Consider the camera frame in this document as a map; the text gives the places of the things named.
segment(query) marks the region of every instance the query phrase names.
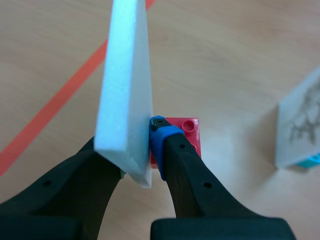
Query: orange tape line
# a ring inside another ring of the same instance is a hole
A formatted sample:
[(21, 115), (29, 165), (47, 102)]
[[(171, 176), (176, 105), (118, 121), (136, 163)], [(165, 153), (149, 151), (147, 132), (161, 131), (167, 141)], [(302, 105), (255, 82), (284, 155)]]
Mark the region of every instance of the orange tape line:
[[(148, 9), (154, 2), (155, 0), (145, 0), (145, 8)], [(31, 121), (0, 152), (0, 176), (8, 170), (57, 112), (59, 112), (88, 77), (96, 70), (105, 59), (106, 50), (107, 41), (104, 41), (75, 74), (66, 81), (43, 108), (31, 119)]]

